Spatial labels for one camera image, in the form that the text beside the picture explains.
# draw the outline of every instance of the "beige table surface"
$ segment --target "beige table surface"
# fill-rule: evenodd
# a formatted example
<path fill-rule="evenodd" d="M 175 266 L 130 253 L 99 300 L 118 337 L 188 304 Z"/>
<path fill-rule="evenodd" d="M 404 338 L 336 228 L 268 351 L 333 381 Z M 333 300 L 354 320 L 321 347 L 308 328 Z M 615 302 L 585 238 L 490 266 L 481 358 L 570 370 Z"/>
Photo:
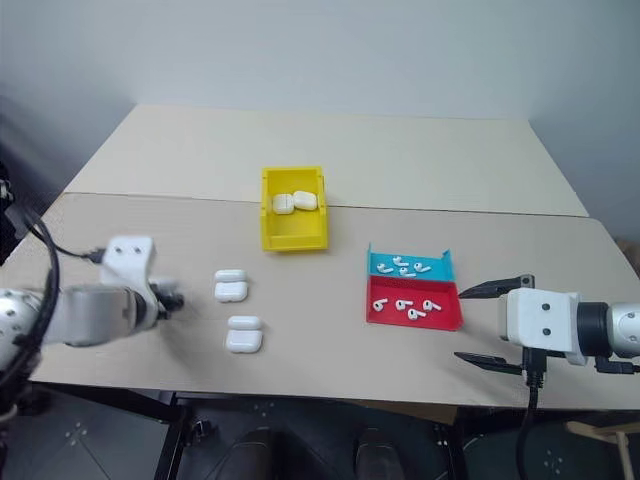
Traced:
<path fill-rule="evenodd" d="M 228 393 L 523 406 L 519 377 L 484 372 L 456 350 L 506 356 L 519 349 L 496 333 L 497 302 L 462 302 L 458 332 L 365 322 L 366 251 L 435 256 L 450 248 L 460 290 L 530 272 L 537 286 L 580 291 L 589 301 L 637 301 L 640 281 L 604 228 L 589 218 L 334 207 L 330 249 L 267 254 L 259 205 L 177 198 L 64 194 L 45 216 L 69 249 L 116 234 L 147 234 L 154 273 L 180 280 L 186 308 L 157 328 L 108 345 L 44 349 L 35 379 L 88 385 Z M 0 285 L 41 285 L 47 262 L 33 238 L 0 269 Z M 249 297 L 213 299 L 213 273 L 244 268 Z M 63 259 L 65 285 L 95 281 L 97 267 Z M 224 347 L 226 320 L 259 315 L 262 350 Z M 550 359 L 543 407 L 638 408 L 640 382 Z"/>
<path fill-rule="evenodd" d="M 587 216 L 526 120 L 138 105 L 66 191 L 259 202 L 278 165 L 322 166 L 330 206 Z"/>

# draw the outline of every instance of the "gray floor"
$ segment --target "gray floor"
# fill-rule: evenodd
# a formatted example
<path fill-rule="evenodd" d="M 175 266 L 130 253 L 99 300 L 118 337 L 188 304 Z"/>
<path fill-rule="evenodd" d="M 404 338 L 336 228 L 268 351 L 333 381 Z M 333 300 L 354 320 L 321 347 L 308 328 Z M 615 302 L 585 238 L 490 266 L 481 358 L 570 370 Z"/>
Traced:
<path fill-rule="evenodd" d="M 407 480 L 447 477 L 430 424 L 423 420 L 323 400 L 217 398 L 196 400 L 193 406 L 215 432 L 185 450 L 180 480 L 212 480 L 236 439 L 261 426 L 300 439 L 324 459 L 335 478 L 354 478 L 354 441 L 368 426 L 380 428 L 393 441 Z M 4 478 L 151 479 L 166 430 L 152 420 L 56 394 L 50 411 L 17 418 L 11 425 Z M 471 480 L 516 478 L 514 445 L 515 432 L 467 439 Z M 571 435 L 562 425 L 536 427 L 527 450 L 532 479 L 606 480 L 622 475 L 615 447 Z"/>

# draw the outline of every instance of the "yellow bin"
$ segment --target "yellow bin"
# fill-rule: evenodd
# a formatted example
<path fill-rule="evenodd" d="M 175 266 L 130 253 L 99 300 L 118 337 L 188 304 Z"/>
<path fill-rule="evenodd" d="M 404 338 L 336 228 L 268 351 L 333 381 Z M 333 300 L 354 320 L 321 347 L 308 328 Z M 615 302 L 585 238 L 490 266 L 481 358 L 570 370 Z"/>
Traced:
<path fill-rule="evenodd" d="M 295 209 L 288 215 L 273 213 L 273 196 L 280 193 L 292 194 L 296 190 L 314 193 L 318 197 L 318 208 L 313 211 Z M 263 250 L 286 252 L 326 249 L 329 246 L 329 233 L 322 168 L 264 168 L 260 223 Z"/>

